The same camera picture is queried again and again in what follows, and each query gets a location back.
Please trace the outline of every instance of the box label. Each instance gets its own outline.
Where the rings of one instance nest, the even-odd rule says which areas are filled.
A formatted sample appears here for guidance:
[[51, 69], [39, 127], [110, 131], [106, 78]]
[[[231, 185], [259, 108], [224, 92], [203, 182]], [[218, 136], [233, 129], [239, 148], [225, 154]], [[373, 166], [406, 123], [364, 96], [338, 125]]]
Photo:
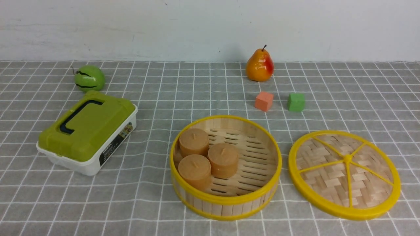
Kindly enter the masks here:
[[106, 160], [114, 153], [115, 150], [121, 145], [121, 143], [126, 139], [126, 137], [133, 131], [132, 123], [128, 123], [114, 138], [114, 140], [105, 148], [105, 150], [99, 156], [99, 164], [102, 166]]

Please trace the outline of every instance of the pear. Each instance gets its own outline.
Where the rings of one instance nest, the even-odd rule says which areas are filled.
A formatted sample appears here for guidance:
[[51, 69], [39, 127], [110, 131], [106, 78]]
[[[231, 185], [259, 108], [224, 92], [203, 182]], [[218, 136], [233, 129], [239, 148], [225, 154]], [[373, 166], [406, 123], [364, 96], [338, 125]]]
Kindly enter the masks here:
[[247, 62], [245, 72], [250, 80], [265, 82], [274, 73], [273, 60], [265, 47], [257, 49]]

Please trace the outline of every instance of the pillar candle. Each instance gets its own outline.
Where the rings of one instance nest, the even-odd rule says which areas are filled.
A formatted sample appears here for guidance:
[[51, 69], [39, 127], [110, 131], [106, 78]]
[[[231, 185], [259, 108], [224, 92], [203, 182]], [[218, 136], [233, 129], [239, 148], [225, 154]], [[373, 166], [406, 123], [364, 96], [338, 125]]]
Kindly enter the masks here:
[[211, 174], [216, 178], [230, 178], [238, 170], [239, 152], [232, 144], [221, 142], [212, 145], [208, 151], [208, 159]]
[[194, 188], [204, 191], [211, 184], [210, 161], [202, 155], [184, 157], [178, 165], [181, 177]]
[[207, 156], [209, 137], [206, 131], [199, 128], [190, 128], [179, 137], [179, 149], [182, 157], [192, 154]]

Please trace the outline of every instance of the white wall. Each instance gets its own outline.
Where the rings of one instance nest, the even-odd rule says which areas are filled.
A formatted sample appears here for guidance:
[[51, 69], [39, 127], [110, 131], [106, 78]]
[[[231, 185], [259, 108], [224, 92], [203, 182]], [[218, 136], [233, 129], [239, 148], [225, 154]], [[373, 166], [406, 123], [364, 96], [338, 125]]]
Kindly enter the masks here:
[[420, 0], [0, 0], [0, 60], [420, 60]]

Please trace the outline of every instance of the yellow rim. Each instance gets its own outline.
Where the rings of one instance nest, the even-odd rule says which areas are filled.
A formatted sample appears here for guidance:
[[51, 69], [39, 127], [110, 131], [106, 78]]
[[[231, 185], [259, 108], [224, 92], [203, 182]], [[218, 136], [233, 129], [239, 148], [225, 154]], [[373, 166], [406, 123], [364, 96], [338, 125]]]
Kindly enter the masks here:
[[[350, 138], [353, 138], [355, 140], [362, 142], [362, 146], [367, 145], [371, 147], [372, 149], [374, 149], [375, 151], [377, 151], [388, 164], [389, 169], [394, 179], [394, 182], [391, 183], [393, 188], [392, 188], [392, 192], [389, 198], [385, 200], [383, 203], [379, 204], [378, 206], [366, 208], [366, 209], [357, 209], [357, 208], [343, 207], [341, 205], [337, 205], [321, 197], [320, 195], [318, 195], [317, 192], [312, 190], [312, 188], [308, 184], [306, 184], [306, 182], [303, 180], [303, 178], [300, 175], [300, 171], [298, 170], [297, 164], [296, 164], [296, 155], [297, 155], [298, 149], [306, 140], [310, 138], [316, 138], [316, 136], [319, 136], [322, 134], [338, 134], [338, 135], [347, 136], [347, 137], [350, 137]], [[401, 191], [401, 182], [399, 179], [398, 171], [396, 170], [394, 164], [388, 158], [388, 156], [371, 142], [364, 140], [363, 138], [357, 135], [350, 134], [343, 131], [328, 131], [328, 130], [317, 131], [317, 132], [306, 134], [302, 136], [301, 138], [299, 138], [295, 142], [295, 144], [293, 144], [289, 153], [289, 173], [295, 187], [310, 203], [314, 204], [316, 207], [320, 208], [321, 210], [323, 210], [324, 212], [330, 215], [334, 215], [336, 217], [344, 218], [348, 220], [370, 220], [370, 219], [374, 219], [376, 217], [383, 215], [395, 205], [395, 203], [399, 199], [399, 195]], [[349, 191], [349, 198], [352, 199], [351, 191]]]
[[189, 204], [185, 199], [182, 198], [182, 196], [179, 194], [178, 190], [176, 190], [175, 185], [173, 184], [173, 189], [174, 189], [176, 195], [181, 200], [181, 202], [184, 203], [185, 206], [188, 207], [191, 211], [193, 211], [193, 212], [195, 212], [195, 213], [197, 213], [200, 216], [205, 217], [205, 218], [209, 218], [209, 219], [212, 219], [212, 220], [222, 220], [222, 221], [232, 221], [232, 220], [244, 219], [244, 218], [250, 217], [251, 215], [254, 215], [257, 212], [261, 211], [262, 209], [264, 209], [267, 206], [267, 204], [274, 197], [274, 194], [276, 193], [277, 187], [278, 187], [278, 185], [275, 186], [274, 191], [271, 193], [271, 195], [268, 198], [268, 200], [264, 204], [262, 204], [261, 206], [259, 206], [258, 208], [256, 208], [255, 210], [252, 210], [252, 211], [250, 211], [248, 213], [241, 214], [241, 215], [219, 216], [219, 215], [212, 215], [212, 214], [209, 214], [209, 213], [200, 211], [197, 208], [195, 208], [194, 206], [192, 206], [191, 204]]
[[[261, 187], [260, 189], [248, 193], [248, 194], [244, 194], [241, 196], [233, 196], [233, 197], [223, 197], [223, 196], [216, 196], [216, 195], [211, 195], [208, 193], [204, 193], [202, 191], [199, 191], [197, 189], [195, 189], [194, 187], [192, 187], [191, 185], [189, 185], [178, 173], [178, 171], [176, 171], [175, 168], [175, 163], [173, 162], [173, 152], [175, 150], [176, 144], [178, 143], [179, 140], [179, 136], [186, 131], [187, 129], [189, 129], [191, 126], [200, 123], [202, 121], [206, 121], [206, 120], [210, 120], [210, 119], [219, 119], [219, 118], [229, 118], [229, 119], [237, 119], [237, 120], [241, 120], [243, 122], [252, 124], [254, 126], [256, 126], [257, 128], [259, 128], [260, 130], [262, 130], [269, 138], [270, 140], [273, 142], [273, 144], [276, 147], [277, 153], [278, 153], [278, 165], [277, 165], [277, 169], [276, 172], [274, 173], [273, 177], [271, 178], [271, 180], [264, 185], [263, 187]], [[189, 125], [187, 125], [184, 129], [181, 130], [181, 132], [179, 132], [179, 134], [176, 136], [172, 147], [171, 147], [171, 152], [170, 152], [170, 163], [171, 163], [171, 173], [173, 175], [173, 177], [176, 179], [176, 181], [179, 183], [179, 185], [181, 186], [181, 188], [185, 189], [185, 191], [187, 191], [188, 193], [194, 195], [197, 198], [200, 198], [201, 200], [207, 201], [207, 202], [211, 202], [214, 204], [220, 204], [220, 205], [233, 205], [233, 204], [242, 204], [242, 203], [246, 203], [249, 201], [252, 201], [264, 194], [266, 194], [268, 191], [270, 191], [272, 189], [272, 187], [276, 184], [278, 184], [278, 179], [280, 176], [280, 171], [281, 171], [281, 153], [280, 153], [280, 149], [277, 145], [276, 140], [273, 138], [273, 136], [271, 136], [271, 134], [266, 131], [266, 129], [264, 129], [262, 126], [260, 126], [259, 124], [247, 120], [245, 118], [239, 117], [239, 116], [233, 116], [233, 115], [213, 115], [213, 116], [208, 116], [205, 118], [201, 118], [199, 120], [196, 120], [192, 123], [190, 123]]]

